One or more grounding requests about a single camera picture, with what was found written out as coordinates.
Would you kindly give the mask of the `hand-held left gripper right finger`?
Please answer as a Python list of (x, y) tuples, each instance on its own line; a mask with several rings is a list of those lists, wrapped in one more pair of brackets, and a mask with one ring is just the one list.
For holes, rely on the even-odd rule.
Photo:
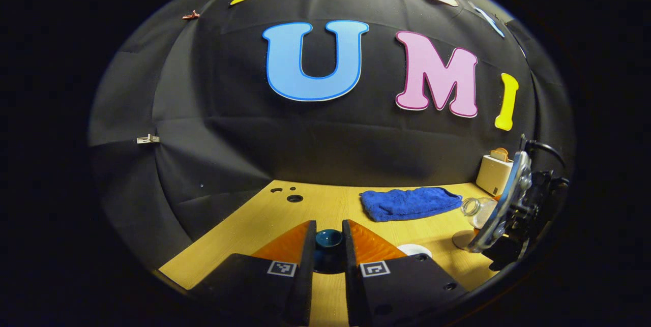
[(342, 222), (348, 323), (437, 326), (467, 290), (425, 253), (407, 255), (353, 220)]

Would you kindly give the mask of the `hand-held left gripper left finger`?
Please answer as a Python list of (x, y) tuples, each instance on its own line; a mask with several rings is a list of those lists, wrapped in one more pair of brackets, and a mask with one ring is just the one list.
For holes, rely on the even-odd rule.
[(305, 221), (251, 255), (233, 253), (192, 288), (228, 326), (308, 326), (316, 221)]

